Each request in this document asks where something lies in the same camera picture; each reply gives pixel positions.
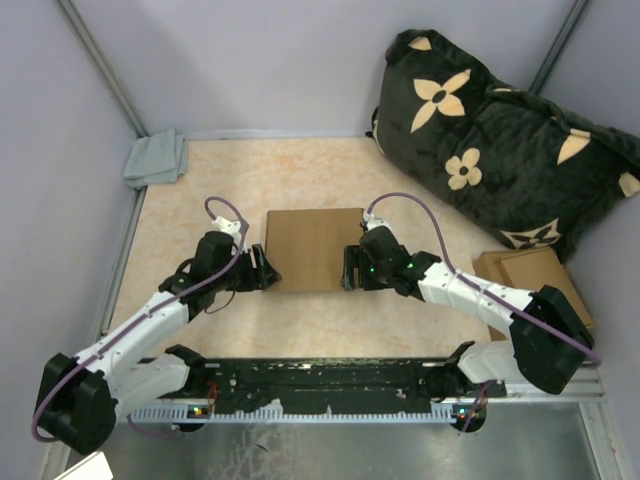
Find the brown cardboard box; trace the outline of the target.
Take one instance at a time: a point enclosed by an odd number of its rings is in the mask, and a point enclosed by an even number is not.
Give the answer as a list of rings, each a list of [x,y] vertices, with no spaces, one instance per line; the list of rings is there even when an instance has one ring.
[[[362,235],[361,208],[270,210],[265,254],[280,274],[270,293],[340,291],[344,248]]]

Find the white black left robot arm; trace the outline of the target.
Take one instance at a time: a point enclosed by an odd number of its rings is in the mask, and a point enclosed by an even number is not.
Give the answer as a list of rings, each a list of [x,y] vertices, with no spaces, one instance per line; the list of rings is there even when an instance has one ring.
[[[44,366],[31,434],[42,443],[60,441],[81,455],[98,450],[116,424],[165,394],[194,397],[208,374],[196,352],[176,345],[149,363],[156,345],[186,326],[225,291],[263,291],[279,282],[261,245],[209,231],[193,257],[183,261],[127,321],[93,345]]]

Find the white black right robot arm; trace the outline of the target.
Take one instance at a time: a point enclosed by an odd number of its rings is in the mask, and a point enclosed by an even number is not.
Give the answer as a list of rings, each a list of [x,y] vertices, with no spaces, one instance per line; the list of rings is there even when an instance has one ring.
[[[346,291],[391,289],[501,332],[504,340],[470,344],[447,369],[447,387],[458,396],[508,379],[558,395],[593,352],[592,335],[559,289],[516,289],[468,275],[435,254],[410,253],[386,226],[365,231],[358,244],[345,247],[342,284]]]

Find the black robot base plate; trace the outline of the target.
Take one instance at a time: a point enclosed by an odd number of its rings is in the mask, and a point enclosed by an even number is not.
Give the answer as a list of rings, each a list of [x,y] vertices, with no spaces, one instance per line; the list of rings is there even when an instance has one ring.
[[[213,410],[253,412],[278,401],[286,413],[426,413],[433,404],[479,396],[483,401],[503,398],[502,384],[470,383],[456,359],[343,358],[343,359],[206,359],[195,364],[186,385],[166,399],[204,404]],[[485,413],[455,404],[453,424],[478,430]]]

